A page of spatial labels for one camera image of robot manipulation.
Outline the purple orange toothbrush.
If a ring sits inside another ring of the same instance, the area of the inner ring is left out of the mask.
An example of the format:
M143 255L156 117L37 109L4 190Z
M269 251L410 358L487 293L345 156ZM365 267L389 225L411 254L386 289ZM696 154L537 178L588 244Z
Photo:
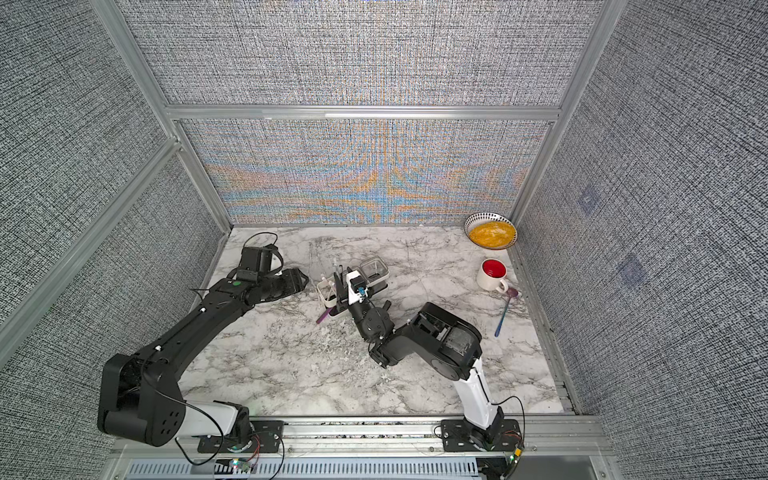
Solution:
M329 316L331 310L332 310L332 307L324 310L324 312L318 317L315 323L321 324Z

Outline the white toothbrush holder caddy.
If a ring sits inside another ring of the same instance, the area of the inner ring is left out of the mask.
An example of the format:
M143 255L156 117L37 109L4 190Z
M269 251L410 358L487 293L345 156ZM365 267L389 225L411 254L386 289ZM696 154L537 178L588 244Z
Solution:
M387 280L390 276L389 267L379 257L373 257L364 260L360 265L355 266L352 271L357 271L358 275L354 277L357 284L363 285L368 296L373 296L376 292L387 287ZM321 303L326 309L337 308L339 294L333 278L321 277L321 281L316 284L316 291Z

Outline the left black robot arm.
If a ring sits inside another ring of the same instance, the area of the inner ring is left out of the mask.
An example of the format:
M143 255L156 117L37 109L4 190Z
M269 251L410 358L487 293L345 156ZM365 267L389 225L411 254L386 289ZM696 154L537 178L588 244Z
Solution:
M202 303L160 338L131 355L116 354L103 367L97 428L115 437L163 446L183 434L226 436L234 425L183 399L178 381L197 355L227 326L262 303L305 290L309 277L298 268L278 274L230 272L208 289ZM183 430L191 415L200 430Z

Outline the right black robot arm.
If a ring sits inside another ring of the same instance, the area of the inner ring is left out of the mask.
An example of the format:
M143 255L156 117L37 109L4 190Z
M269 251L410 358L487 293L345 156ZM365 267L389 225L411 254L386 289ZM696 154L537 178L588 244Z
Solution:
M337 311L351 314L369 346L369 356L379 366L388 368L410 355L419 356L453 383L470 429L487 439L498 433L504 413L489 395L481 334L476 327L430 302L396 327L389 315L390 304L377 306L372 302L384 284L371 287L360 271L352 269L335 273L333 280Z

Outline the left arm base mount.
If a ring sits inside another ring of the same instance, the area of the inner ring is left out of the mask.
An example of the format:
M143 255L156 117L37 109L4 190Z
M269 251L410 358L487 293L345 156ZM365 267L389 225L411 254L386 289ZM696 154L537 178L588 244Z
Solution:
M198 453L277 453L285 423L281 420L257 419L250 421L250 429L242 430L244 424L236 425L221 440L218 436L201 437L197 446Z

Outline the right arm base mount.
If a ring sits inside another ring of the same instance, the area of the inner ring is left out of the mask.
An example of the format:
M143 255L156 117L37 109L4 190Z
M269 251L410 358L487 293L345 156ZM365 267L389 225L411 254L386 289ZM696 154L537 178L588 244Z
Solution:
M445 452L512 452L524 445L519 422L499 417L488 429L467 420L440 422L439 438Z

